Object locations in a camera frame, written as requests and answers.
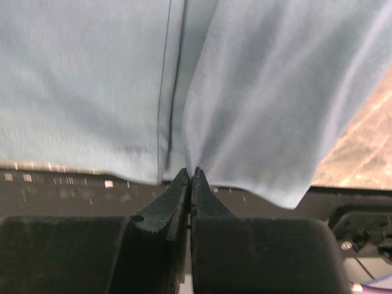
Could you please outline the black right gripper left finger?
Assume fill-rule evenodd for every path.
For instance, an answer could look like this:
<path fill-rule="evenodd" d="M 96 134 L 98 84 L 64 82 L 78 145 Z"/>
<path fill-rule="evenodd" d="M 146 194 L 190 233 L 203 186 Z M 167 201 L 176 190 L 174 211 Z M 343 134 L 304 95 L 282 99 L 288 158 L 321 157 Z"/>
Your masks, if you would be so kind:
<path fill-rule="evenodd" d="M 3 216 L 2 293 L 177 293 L 186 211 L 156 232 L 136 216 Z"/>

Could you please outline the blue t shirt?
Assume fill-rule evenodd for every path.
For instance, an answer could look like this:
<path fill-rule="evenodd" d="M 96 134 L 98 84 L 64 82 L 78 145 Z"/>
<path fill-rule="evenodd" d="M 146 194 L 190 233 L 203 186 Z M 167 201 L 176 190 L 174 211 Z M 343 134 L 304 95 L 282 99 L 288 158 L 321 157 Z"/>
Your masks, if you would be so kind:
<path fill-rule="evenodd" d="M 295 208 L 390 65 L 390 1 L 2 1 L 1 163 Z"/>

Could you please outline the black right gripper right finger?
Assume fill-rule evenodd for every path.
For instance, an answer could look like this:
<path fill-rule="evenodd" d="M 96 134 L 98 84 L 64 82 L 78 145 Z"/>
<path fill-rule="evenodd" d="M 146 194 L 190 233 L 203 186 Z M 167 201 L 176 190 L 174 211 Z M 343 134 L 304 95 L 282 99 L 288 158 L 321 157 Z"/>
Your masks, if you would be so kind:
<path fill-rule="evenodd" d="M 236 217 L 197 168 L 190 195 L 195 293 L 350 293 L 340 248 L 315 219 Z"/>

